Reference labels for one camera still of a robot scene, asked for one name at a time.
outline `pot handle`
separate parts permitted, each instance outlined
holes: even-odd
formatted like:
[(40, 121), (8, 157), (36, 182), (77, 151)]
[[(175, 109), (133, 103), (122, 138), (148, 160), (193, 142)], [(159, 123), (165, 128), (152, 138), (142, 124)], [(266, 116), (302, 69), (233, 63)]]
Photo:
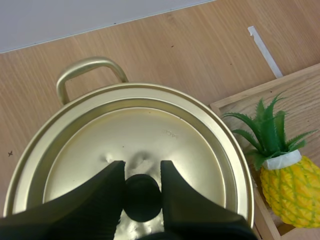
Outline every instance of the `pot handle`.
[(122, 83), (129, 82), (122, 68), (111, 59), (103, 56), (85, 58), (68, 66), (59, 75), (58, 81), (56, 83), (56, 93), (60, 102), (63, 105), (70, 102), (66, 90), (66, 81), (99, 67), (108, 67), (113, 71), (119, 81), (121, 81)]

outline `toy pineapple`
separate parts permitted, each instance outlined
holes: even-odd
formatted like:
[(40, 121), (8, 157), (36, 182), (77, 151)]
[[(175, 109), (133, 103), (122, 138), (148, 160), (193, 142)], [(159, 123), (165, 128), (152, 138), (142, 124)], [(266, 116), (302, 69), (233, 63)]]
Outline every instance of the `toy pineapple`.
[(247, 124), (253, 135), (236, 129), (255, 149), (245, 155), (252, 156), (266, 201), (276, 215), (287, 224), (300, 228), (320, 227), (320, 168), (308, 157), (301, 156), (299, 148), (305, 146), (303, 138), (314, 131), (300, 134), (286, 141), (284, 111), (273, 115), (274, 105), (283, 98), (276, 96), (264, 106), (261, 99), (254, 119), (241, 113), (226, 113)]

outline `pot lid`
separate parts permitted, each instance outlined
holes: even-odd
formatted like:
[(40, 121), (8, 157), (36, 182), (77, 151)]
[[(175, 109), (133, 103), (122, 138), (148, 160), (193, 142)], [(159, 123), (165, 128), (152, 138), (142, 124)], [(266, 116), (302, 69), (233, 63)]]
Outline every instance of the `pot lid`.
[(4, 215), (58, 198), (117, 160), (126, 179), (148, 174), (160, 188), (160, 162), (170, 160), (196, 191), (253, 225), (248, 166), (225, 124), (185, 93), (146, 83), (98, 89), (51, 117), (19, 161)]

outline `green leaves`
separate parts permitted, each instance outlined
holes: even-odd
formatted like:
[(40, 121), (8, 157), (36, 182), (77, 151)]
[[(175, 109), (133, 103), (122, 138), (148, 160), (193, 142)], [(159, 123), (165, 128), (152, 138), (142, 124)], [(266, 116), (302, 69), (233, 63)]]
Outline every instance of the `green leaves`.
[(307, 131), (305, 133), (302, 133), (292, 139), (290, 139), (287, 143), (286, 143), (286, 147), (288, 149), (292, 148), (297, 142), (299, 142), (301, 139), (303, 139), (305, 136), (309, 135), (309, 134), (313, 134), (314, 132), (316, 132), (317, 130), (313, 130), (313, 131)]
[(278, 98), (279, 94), (272, 100), (270, 105), (264, 110), (263, 122), (261, 123), (261, 137), (263, 140), (266, 155), (280, 152), (278, 136), (276, 133), (275, 119), (273, 116), (275, 104), (283, 98)]
[(274, 118), (275, 131), (278, 137), (278, 144), (282, 152), (288, 151), (288, 148), (286, 146), (285, 116), (285, 111), (278, 111), (275, 114)]
[(259, 144), (260, 144), (260, 148), (264, 149), (264, 144), (263, 144), (263, 140), (260, 134), (260, 130), (258, 128), (258, 126), (255, 124), (255, 122), (248, 117), (247, 115), (241, 114), (241, 113), (236, 113), (236, 112), (227, 112), (224, 114), (224, 117), (235, 117), (241, 121), (243, 121), (245, 124), (247, 124), (249, 126), (249, 128), (252, 130), (252, 132), (254, 133), (256, 139), (258, 140)]
[(261, 98), (260, 101), (258, 102), (256, 109), (255, 109), (255, 119), (254, 121), (256, 123), (260, 123), (263, 121), (264, 118), (264, 113), (265, 113), (265, 106), (264, 106), (264, 99)]
[(248, 131), (243, 129), (235, 129), (232, 131), (233, 133), (244, 137), (256, 148), (245, 154), (246, 156), (252, 156), (254, 158), (256, 170), (260, 169), (264, 161), (268, 159), (304, 147), (306, 141), (303, 140), (303, 138), (315, 132), (308, 131), (302, 133), (286, 142), (285, 116), (287, 113), (281, 110), (275, 115), (273, 114), (275, 104), (284, 99), (283, 97), (279, 98), (280, 94), (278, 94), (267, 107), (264, 106), (264, 101), (261, 98), (256, 106), (254, 119), (241, 113), (228, 112), (224, 114), (224, 117), (234, 117), (241, 120), (248, 125), (254, 133), (257, 141)]
[(241, 135), (242, 137), (244, 137), (249, 143), (251, 143), (252, 146), (254, 146), (259, 152), (262, 152), (262, 148), (261, 146), (259, 145), (259, 143), (257, 143), (257, 141), (254, 139), (254, 137), (251, 135), (251, 133), (245, 131), (245, 130), (242, 130), (242, 129), (235, 129), (235, 130), (232, 130), (232, 132), (234, 134), (239, 134)]
[(302, 140), (301, 142), (297, 143), (296, 145), (293, 145), (289, 148), (289, 152), (293, 152), (297, 149), (303, 148), (307, 144), (306, 140)]

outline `black knob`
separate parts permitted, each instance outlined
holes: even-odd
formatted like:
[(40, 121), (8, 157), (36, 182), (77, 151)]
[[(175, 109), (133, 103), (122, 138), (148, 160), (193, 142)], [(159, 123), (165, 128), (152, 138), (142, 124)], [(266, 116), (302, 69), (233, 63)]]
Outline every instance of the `black knob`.
[(149, 175), (137, 174), (125, 181), (124, 211), (137, 222), (155, 218), (162, 208), (161, 192)]

